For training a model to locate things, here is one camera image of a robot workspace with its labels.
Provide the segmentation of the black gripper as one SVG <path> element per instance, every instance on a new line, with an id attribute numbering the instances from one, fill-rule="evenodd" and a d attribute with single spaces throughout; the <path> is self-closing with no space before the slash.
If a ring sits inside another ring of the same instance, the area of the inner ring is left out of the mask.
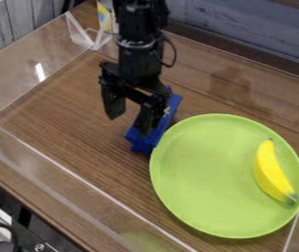
<path id="1" fill-rule="evenodd" d="M 168 98 L 172 92 L 161 83 L 161 68 L 170 67 L 162 60 L 164 43 L 146 46 L 117 46 L 117 61 L 102 61 L 98 78 L 103 109 L 109 120 L 125 111 L 125 99 L 139 105 L 134 127 L 146 136 L 157 127 L 165 115 Z"/>

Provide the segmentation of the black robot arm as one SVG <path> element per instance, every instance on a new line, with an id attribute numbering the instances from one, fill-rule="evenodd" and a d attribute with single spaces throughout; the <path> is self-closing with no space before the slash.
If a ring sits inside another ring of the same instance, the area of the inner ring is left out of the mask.
<path id="1" fill-rule="evenodd" d="M 164 43 L 170 40 L 162 34 L 168 24 L 169 9 L 165 0 L 111 0 L 118 24 L 115 37 L 117 62 L 99 63 L 101 96 L 105 113 L 115 119 L 125 111 L 125 100 L 139 105 L 134 127 L 146 136 L 164 116 L 172 92 L 161 83 L 161 67 L 165 63 Z"/>

